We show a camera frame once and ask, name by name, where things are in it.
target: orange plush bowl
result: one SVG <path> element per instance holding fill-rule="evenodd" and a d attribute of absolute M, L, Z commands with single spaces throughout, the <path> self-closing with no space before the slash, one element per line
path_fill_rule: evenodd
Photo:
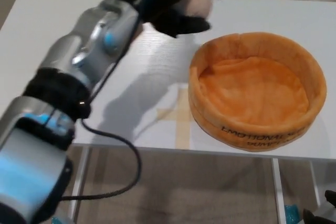
<path fill-rule="evenodd" d="M 313 56 L 269 33 L 231 34 L 205 43 L 189 72 L 191 113 L 212 137 L 268 151 L 303 136 L 327 87 Z"/>

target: white table top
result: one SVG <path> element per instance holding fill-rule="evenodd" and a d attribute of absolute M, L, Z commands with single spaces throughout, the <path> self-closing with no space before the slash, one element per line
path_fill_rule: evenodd
<path fill-rule="evenodd" d="M 22 93 L 51 44 L 73 28 L 85 9 L 100 1 L 16 0 L 0 31 L 0 113 Z M 336 3 L 221 0 L 214 3 L 210 16 L 213 28 L 205 33 L 172 39 L 146 26 L 95 100 L 88 124 L 120 134 L 144 148 L 336 159 L 335 13 Z M 268 31 L 291 38 L 309 50 L 322 67 L 328 96 L 305 136 L 274 151 L 249 153 L 216 141 L 195 122 L 177 123 L 176 112 L 165 112 L 166 117 L 158 120 L 160 111 L 179 106 L 188 110 L 183 102 L 183 97 L 186 98 L 183 90 L 187 87 L 190 60 L 199 45 L 225 34 L 249 31 Z M 178 97 L 182 97 L 182 101 L 177 102 Z M 74 143 L 113 145 L 116 142 L 94 136 L 78 124 Z"/>

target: robotic arm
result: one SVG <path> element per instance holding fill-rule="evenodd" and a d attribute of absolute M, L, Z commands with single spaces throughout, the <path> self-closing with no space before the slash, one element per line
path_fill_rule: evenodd
<path fill-rule="evenodd" d="M 54 214 L 69 184 L 66 150 L 75 123 L 131 39 L 138 12 L 103 0 L 58 39 L 23 94 L 0 119 L 0 223 L 40 223 Z"/>
<path fill-rule="evenodd" d="M 200 10 L 196 0 L 182 0 L 187 6 L 177 10 L 173 6 L 179 1 L 103 0 L 52 45 L 0 119 L 0 223 L 41 223 L 54 214 L 72 174 L 66 150 L 75 138 L 75 123 L 89 117 L 91 101 L 124 55 L 140 19 L 171 37 L 210 28 L 197 15 L 207 15 L 211 0 Z"/>

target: silver robotic arm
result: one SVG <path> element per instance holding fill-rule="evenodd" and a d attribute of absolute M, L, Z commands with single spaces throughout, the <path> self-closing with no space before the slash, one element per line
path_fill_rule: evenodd
<path fill-rule="evenodd" d="M 40 223 L 70 181 L 66 150 L 90 97 L 116 64 L 138 13 L 119 0 L 86 10 L 50 48 L 25 91 L 0 119 L 0 223 Z"/>

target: tape cross mark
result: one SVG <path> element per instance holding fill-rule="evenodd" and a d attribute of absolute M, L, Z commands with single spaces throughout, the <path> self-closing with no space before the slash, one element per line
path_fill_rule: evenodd
<path fill-rule="evenodd" d="M 158 120 L 176 121 L 175 148 L 190 149 L 190 123 L 194 121 L 190 112 L 188 89 L 179 89 L 176 110 L 157 109 Z"/>

